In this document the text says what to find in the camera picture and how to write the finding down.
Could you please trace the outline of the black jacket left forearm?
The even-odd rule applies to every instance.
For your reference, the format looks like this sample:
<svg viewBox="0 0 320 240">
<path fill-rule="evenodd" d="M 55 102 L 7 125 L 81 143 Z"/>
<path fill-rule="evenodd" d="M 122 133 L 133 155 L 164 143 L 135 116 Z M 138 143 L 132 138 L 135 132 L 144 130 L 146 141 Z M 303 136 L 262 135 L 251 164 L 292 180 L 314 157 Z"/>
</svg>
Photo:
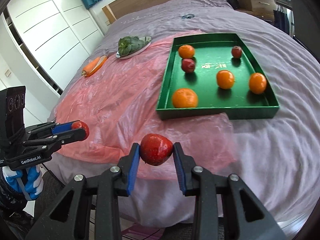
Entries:
<svg viewBox="0 0 320 240">
<path fill-rule="evenodd" d="M 27 200 L 15 191 L 1 175 L 1 217 L 17 239 L 25 239 L 34 224 L 34 217 L 23 209 Z"/>
</svg>

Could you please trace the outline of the blue white gloved left hand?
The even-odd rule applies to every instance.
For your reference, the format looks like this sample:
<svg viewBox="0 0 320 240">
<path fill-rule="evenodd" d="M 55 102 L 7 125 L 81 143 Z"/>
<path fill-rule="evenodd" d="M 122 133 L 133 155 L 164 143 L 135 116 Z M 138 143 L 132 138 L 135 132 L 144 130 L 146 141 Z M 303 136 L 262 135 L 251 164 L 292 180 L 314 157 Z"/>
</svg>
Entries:
<svg viewBox="0 0 320 240">
<path fill-rule="evenodd" d="M 17 179 L 23 177 L 23 171 L 12 171 L 10 167 L 2 168 L 2 175 L 9 189 L 17 193 L 23 193 Z M 24 190 L 29 194 L 31 200 L 36 200 L 43 190 L 43 179 L 40 165 L 27 168 L 27 182 L 24 184 Z"/>
</svg>

